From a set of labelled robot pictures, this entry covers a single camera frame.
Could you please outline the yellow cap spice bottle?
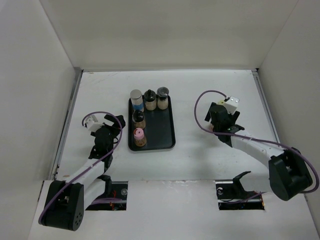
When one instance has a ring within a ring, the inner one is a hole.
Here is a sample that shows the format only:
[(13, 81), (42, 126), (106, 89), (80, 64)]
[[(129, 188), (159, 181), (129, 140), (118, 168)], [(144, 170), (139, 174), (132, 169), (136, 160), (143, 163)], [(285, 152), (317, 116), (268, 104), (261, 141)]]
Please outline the yellow cap spice bottle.
[(221, 101), (219, 101), (217, 104), (218, 104), (218, 105), (221, 105), (221, 106), (224, 106), (225, 103), (226, 103), (226, 102), (225, 102), (224, 100), (221, 100)]

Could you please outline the black round cap spice bottle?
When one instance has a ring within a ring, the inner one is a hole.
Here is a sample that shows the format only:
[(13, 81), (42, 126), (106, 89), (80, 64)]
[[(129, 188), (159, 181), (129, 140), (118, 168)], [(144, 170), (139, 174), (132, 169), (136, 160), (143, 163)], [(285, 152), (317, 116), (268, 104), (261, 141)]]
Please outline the black round cap spice bottle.
[(136, 109), (133, 111), (132, 121), (135, 128), (144, 129), (146, 127), (145, 115), (141, 110)]

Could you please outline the silver lid blue label jar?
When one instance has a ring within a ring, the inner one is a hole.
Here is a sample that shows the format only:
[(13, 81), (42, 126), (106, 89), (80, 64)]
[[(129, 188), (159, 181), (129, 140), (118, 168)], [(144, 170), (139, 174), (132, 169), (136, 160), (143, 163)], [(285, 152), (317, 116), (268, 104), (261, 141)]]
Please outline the silver lid blue label jar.
[(133, 110), (139, 110), (144, 112), (144, 101), (142, 97), (142, 92), (138, 89), (133, 89), (130, 92), (130, 100)]

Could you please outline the pink cap spice bottle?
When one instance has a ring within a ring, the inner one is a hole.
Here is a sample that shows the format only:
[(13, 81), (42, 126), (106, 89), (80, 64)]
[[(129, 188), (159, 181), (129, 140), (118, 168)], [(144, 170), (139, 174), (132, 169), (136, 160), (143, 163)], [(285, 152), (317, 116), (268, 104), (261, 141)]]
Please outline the pink cap spice bottle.
[(147, 139), (142, 128), (136, 128), (133, 131), (134, 143), (137, 147), (143, 147), (147, 144)]

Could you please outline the black knob cap spice bottle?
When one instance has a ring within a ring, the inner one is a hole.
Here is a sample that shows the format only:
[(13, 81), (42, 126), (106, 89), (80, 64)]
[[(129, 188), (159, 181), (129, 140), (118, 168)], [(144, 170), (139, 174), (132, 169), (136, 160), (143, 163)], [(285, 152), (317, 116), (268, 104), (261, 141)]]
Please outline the black knob cap spice bottle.
[(157, 107), (157, 94), (149, 89), (144, 93), (145, 107), (148, 111), (153, 111)]

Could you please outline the black flip cap spice bottle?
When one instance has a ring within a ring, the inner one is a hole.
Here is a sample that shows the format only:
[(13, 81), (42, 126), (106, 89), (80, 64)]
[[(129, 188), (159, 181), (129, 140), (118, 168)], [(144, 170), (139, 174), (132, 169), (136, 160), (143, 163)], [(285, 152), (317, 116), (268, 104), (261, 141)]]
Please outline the black flip cap spice bottle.
[(160, 110), (165, 110), (168, 108), (169, 106), (169, 100), (168, 100), (168, 96), (169, 96), (169, 89), (167, 87), (159, 87), (157, 89), (157, 96), (158, 96), (158, 100), (157, 100), (157, 106)]

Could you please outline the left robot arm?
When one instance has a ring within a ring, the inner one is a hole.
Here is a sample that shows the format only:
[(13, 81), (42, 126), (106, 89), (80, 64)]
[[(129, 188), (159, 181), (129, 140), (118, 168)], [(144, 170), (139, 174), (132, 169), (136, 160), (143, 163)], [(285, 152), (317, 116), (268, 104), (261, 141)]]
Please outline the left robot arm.
[(94, 137), (94, 145), (86, 163), (64, 180), (54, 180), (48, 189), (44, 208), (38, 223), (45, 227), (76, 231), (87, 208), (96, 205), (123, 204), (126, 197), (114, 189), (106, 174), (113, 152), (118, 147), (126, 122), (122, 115), (105, 112), (104, 119), (111, 124), (98, 122), (95, 113), (82, 119), (82, 126)]

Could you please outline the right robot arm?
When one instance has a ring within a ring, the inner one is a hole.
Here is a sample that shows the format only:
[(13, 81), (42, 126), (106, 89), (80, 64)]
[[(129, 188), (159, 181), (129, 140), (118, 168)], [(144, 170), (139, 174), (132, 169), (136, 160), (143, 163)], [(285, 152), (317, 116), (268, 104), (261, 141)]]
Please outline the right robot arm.
[(229, 113), (226, 105), (212, 102), (205, 121), (213, 125), (218, 139), (258, 160), (268, 168), (268, 184), (281, 200), (288, 201), (313, 184), (311, 174), (300, 152), (280, 147), (275, 142), (255, 141), (244, 127), (236, 124), (239, 111)]

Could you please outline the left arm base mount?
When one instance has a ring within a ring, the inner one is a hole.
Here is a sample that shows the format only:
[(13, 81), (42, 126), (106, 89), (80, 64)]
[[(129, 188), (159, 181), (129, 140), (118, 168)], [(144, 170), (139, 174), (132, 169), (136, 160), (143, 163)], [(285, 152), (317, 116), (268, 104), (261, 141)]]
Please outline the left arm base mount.
[(127, 181), (112, 181), (109, 175), (98, 177), (105, 185), (104, 193), (98, 196), (86, 211), (125, 211), (127, 209)]

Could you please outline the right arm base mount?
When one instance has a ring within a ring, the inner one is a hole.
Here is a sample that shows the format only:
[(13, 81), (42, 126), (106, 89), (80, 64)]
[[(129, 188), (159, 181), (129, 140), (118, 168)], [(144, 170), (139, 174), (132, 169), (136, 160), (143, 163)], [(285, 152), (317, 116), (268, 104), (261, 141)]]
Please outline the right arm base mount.
[(215, 182), (218, 209), (220, 211), (265, 210), (263, 192), (246, 191), (240, 180), (251, 171), (245, 171), (232, 179)]

